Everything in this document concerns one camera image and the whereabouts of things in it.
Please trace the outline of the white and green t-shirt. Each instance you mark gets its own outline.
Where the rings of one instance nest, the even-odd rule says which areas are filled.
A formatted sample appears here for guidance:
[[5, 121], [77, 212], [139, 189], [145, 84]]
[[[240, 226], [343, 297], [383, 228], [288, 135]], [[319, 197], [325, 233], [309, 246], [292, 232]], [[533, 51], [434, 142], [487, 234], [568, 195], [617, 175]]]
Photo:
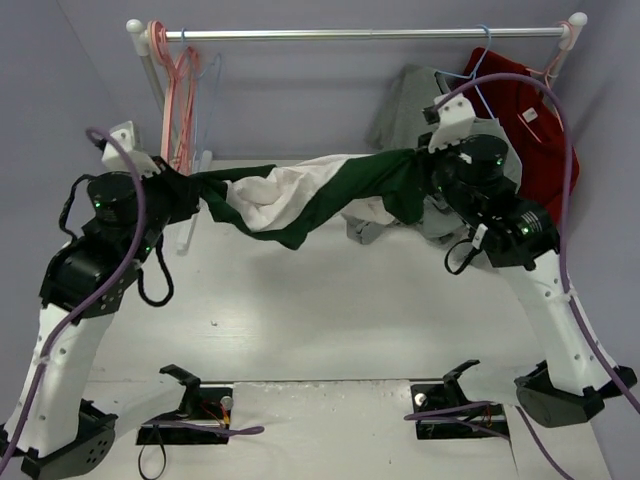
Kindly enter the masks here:
[[293, 166], [201, 172], [191, 179], [214, 221], [290, 250], [338, 214], [381, 225], [414, 224], [423, 216], [423, 182], [413, 149], [333, 154]]

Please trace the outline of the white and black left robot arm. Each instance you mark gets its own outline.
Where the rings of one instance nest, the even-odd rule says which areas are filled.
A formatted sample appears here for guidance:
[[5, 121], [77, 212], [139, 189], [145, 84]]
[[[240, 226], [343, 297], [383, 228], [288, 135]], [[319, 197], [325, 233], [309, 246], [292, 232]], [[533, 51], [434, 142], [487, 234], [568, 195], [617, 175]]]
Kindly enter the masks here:
[[106, 330], [144, 262], [160, 254], [164, 229], [199, 210], [193, 181], [160, 157], [137, 169], [86, 178], [94, 216], [46, 269], [32, 364], [1, 427], [1, 461], [21, 458], [32, 479], [85, 475], [124, 433], [165, 412], [185, 420], [199, 409], [198, 378], [175, 365], [132, 394], [83, 396]]

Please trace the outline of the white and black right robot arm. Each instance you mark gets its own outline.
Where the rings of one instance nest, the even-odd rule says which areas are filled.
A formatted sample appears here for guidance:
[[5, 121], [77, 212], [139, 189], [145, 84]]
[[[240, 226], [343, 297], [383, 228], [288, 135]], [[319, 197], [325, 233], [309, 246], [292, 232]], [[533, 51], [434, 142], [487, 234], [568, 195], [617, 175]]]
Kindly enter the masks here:
[[547, 210], [521, 197], [506, 177], [506, 142], [488, 134], [435, 149], [423, 134], [417, 154], [426, 192], [441, 200], [468, 227], [466, 243], [483, 253], [522, 306], [544, 354], [536, 366], [492, 367], [469, 360], [443, 378], [445, 405], [464, 412], [476, 402], [522, 408], [546, 428], [589, 422], [635, 372], [614, 360], [599, 362], [586, 334], [591, 329], [576, 294], [564, 288], [560, 237]]

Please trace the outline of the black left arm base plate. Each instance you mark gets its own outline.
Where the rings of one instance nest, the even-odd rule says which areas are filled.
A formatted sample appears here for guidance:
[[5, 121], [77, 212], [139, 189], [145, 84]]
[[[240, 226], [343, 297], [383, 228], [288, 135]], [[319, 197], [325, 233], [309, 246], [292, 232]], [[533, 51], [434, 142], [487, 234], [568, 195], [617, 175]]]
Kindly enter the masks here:
[[137, 430], [139, 446], [226, 445], [228, 438], [210, 432], [208, 427], [229, 429], [234, 402], [232, 383], [211, 383], [175, 364], [159, 370], [165, 384], [172, 379], [178, 399], [154, 413]]

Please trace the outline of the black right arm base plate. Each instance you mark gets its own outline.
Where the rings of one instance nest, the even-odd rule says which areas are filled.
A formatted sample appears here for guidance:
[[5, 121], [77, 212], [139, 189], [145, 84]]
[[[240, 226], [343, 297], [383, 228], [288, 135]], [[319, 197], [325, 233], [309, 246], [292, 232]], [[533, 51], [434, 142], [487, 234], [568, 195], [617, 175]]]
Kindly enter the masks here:
[[410, 383], [412, 412], [418, 440], [510, 440], [504, 407], [486, 400], [469, 400], [461, 377], [480, 364], [467, 360], [438, 380]]

